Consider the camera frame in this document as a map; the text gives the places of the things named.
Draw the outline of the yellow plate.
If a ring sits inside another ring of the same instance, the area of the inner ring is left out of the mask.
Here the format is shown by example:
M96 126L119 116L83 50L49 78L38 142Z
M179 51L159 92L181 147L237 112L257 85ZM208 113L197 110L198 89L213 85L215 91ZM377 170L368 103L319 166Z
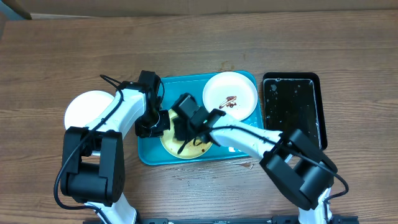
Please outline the yellow plate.
M160 138L163 147L171 155L179 159L194 159L203 155L212 146L212 142L203 143L199 139L194 141L193 139L185 145L183 151L178 154L178 150L183 145L184 141L180 141L175 135L175 124L174 119L178 118L178 114L170 109L169 110L169 120L170 129L165 130L163 136Z

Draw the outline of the white plate with sauce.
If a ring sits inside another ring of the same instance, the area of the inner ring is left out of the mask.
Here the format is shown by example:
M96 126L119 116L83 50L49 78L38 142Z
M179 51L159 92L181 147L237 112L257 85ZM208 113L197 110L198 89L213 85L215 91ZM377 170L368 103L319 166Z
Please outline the white plate with sauce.
M221 72L207 81L202 99L209 112L218 109L242 121L256 109L258 94L253 82L243 74Z

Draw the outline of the white front plate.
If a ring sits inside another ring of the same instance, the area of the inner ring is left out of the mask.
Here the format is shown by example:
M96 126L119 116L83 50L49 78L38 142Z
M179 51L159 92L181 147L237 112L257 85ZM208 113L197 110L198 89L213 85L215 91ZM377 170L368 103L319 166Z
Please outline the white front plate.
M78 95L68 105L64 126L82 128L96 119L114 100L114 96L99 90L87 91Z

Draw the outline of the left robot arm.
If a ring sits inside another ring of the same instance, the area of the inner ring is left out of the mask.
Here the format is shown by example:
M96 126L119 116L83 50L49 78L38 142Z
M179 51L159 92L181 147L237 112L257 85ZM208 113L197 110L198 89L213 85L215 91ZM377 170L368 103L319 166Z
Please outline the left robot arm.
M123 139L135 126L141 138L159 137L168 126L167 112L160 110L164 84L158 81L118 82L111 96L103 91L89 91L68 106L77 120L90 121L83 126L69 125L63 139L62 166L55 179L53 194L77 202L76 210L93 210L103 223L138 223L137 210L125 197Z

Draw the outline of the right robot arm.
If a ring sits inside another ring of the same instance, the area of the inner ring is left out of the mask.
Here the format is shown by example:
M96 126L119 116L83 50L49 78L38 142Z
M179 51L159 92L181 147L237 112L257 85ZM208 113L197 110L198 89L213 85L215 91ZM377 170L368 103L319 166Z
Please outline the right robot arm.
M177 139L200 139L256 158L281 194L300 210L300 223L329 223L328 196L337 167L301 130L283 133L250 126L220 110L173 109Z

